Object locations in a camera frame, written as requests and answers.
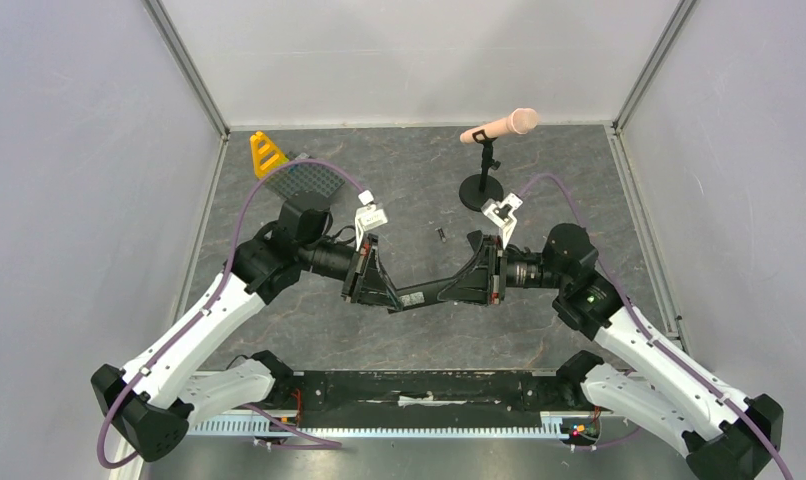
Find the gray mat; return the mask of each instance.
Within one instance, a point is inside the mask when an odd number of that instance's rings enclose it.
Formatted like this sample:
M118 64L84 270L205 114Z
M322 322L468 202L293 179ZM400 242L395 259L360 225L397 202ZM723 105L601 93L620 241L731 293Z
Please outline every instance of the gray mat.
M341 166L385 207L390 223L374 232L383 264L398 287L449 276L471 256L465 235L496 233L459 201L461 181L477 173L478 145L462 145L464 128L373 128L266 132L285 151L308 152ZM250 133L233 133L191 287L195 301L222 268L241 204L256 181ZM494 172L517 192L531 175L562 177L590 222L592 241L622 278L647 317L662 327L638 239L602 126L542 126L501 138ZM345 185L333 197L334 230L353 223L359 205ZM242 238L275 219L282 200L262 190ZM543 180L517 212L512 243L541 250L559 222L572 221L561 193ZM447 235L442 243L435 229ZM269 349L296 369L558 368L578 349L600 352L556 317L554 294L510 289L501 306L443 304L388 315L346 304L341 283L304 274L255 318L239 327L206 361L220 370L238 354Z

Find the pink microphone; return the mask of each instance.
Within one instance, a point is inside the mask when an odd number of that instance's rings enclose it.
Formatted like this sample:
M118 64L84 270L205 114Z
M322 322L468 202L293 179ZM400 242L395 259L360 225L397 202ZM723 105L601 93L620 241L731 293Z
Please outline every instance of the pink microphone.
M523 135L538 125L538 113L532 108L518 108L508 117L465 131L462 143L482 143L509 133Z

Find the gray floor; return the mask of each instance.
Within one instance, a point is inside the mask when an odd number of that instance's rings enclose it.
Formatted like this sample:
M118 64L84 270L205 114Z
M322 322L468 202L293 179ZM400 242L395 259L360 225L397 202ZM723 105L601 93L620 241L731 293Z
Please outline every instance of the gray floor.
M494 232L480 213L464 208L459 183L479 168L480 148L462 145L463 128L377 128L269 131L285 151L307 152L341 166L381 202L390 223L375 232L381 258L395 284L449 276L470 257L465 235ZM238 210L255 183L249 133L234 133L206 227L189 302L222 268ZM525 136L500 139L495 176L518 191L531 175L563 178L589 218L592 241L621 276L630 296L657 325L660 314L639 249L624 193L602 126L542 126ZM275 219L282 201L264 189L244 223L248 238ZM335 229L351 224L358 201L351 188L334 197ZM559 222L572 221L559 191L542 181L518 211L512 243L542 248ZM437 227L447 234L441 243ZM507 292L498 307L444 304L388 315L344 303L341 284L304 274L236 330L203 368L223 369L238 354L269 349L297 369L557 368L578 349L599 352L572 332L550 307L553 293ZM610 361L613 358L604 353Z
M633 426L604 419L603 441ZM571 451L552 440L345 438L343 451L268 453L246 438L188 437L142 479L694 480L668 445L641 432L620 446Z

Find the white wall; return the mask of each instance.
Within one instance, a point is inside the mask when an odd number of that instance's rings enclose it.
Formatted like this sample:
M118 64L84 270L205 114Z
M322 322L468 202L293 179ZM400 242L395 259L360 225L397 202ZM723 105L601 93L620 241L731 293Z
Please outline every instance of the white wall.
M612 120L677 0L163 0L226 120Z
M700 2L626 140L694 356L780 401L806 479L806 0Z
M0 479L106 477L91 373L169 324L217 148L140 2L0 0Z

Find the black stand base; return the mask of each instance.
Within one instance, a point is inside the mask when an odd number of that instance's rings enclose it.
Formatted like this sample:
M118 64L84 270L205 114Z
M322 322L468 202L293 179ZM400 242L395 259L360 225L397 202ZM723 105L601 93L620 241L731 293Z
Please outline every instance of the black stand base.
M459 186L459 200L462 205L479 212L486 200L503 200L503 185L494 177L486 177L485 191L480 191L480 174L471 175Z

